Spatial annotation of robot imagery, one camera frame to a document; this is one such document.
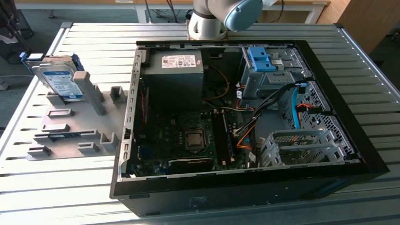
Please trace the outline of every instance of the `slotted metal table surface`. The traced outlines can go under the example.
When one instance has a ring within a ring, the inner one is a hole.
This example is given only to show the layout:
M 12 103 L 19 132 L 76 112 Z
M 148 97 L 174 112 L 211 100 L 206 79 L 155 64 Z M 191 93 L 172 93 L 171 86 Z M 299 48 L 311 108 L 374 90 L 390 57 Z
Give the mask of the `slotted metal table surface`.
M 0 224 L 400 224 L 400 96 L 346 30 L 255 24 L 230 37 L 310 42 L 391 172 L 315 201 L 138 218 L 110 199 L 114 156 L 26 160 L 48 104 L 35 78 L 0 139 Z M 184 24 L 75 23 L 48 54 L 75 52 L 102 90 L 127 90 L 136 41 L 186 39 Z

